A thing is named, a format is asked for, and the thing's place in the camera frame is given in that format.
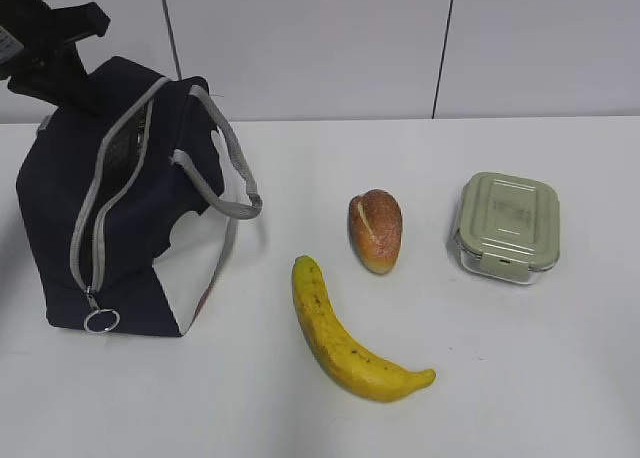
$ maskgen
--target green lid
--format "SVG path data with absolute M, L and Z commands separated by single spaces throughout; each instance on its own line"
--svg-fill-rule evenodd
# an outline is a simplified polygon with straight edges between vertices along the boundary
M 560 256 L 560 204 L 549 185 L 483 172 L 465 187 L 458 240 L 491 274 L 518 278 Z

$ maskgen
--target banana tip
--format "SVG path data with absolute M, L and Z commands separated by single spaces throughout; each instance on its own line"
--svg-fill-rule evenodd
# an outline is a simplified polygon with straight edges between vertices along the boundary
M 436 370 L 429 368 L 418 373 L 418 382 L 421 388 L 426 388 L 436 380 Z

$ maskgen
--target banana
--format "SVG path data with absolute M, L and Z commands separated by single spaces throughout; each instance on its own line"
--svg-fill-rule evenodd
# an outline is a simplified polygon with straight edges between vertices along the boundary
M 309 256 L 293 265 L 293 301 L 307 343 L 325 371 L 352 393 L 390 402 L 429 386 L 435 370 L 407 371 L 358 344 L 336 318 L 322 271 Z

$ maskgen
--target bag handle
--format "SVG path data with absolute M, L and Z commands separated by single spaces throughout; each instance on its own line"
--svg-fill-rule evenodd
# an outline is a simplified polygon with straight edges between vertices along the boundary
M 249 169 L 247 160 L 242 153 L 242 148 L 240 148 L 240 143 L 238 142 L 238 138 L 236 137 L 233 128 L 231 128 L 227 119 L 213 103 L 209 93 L 207 93 L 204 88 L 194 85 L 191 87 L 189 95 L 197 98 L 200 103 L 202 103 L 213 122 L 220 127 L 222 135 L 224 136 L 224 141 L 227 145 L 227 153 L 229 154 L 231 164 L 246 183 L 245 191 L 251 201 L 251 205 L 220 199 L 211 189 L 207 180 L 205 180 L 200 174 L 186 151 L 179 149 L 174 150 L 171 162 L 178 164 L 183 168 L 184 172 L 187 174 L 202 197 L 220 213 L 238 220 L 251 220 L 255 218 L 260 214 L 260 211 L 262 211 L 262 198 L 260 198 L 260 195 L 258 194 L 256 180 L 251 174 L 251 170 Z

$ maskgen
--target white wall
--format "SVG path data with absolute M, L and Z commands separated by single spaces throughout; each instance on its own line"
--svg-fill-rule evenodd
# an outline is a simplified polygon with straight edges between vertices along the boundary
M 160 0 L 96 1 L 121 54 L 174 77 Z M 640 113 L 638 0 L 455 0 L 436 117 Z M 430 116 L 449 0 L 168 0 L 185 76 L 232 119 Z M 0 83 L 0 122 L 51 107 Z
M 89 71 L 113 55 L 122 55 L 161 73 L 175 75 L 160 0 L 44 0 L 53 8 L 95 1 L 111 18 L 103 38 L 78 46 Z M 0 82 L 0 123 L 39 122 L 53 106 L 15 95 Z
M 455 0 L 436 117 L 640 113 L 639 0 Z
M 168 0 L 231 119 L 431 115 L 449 0 Z

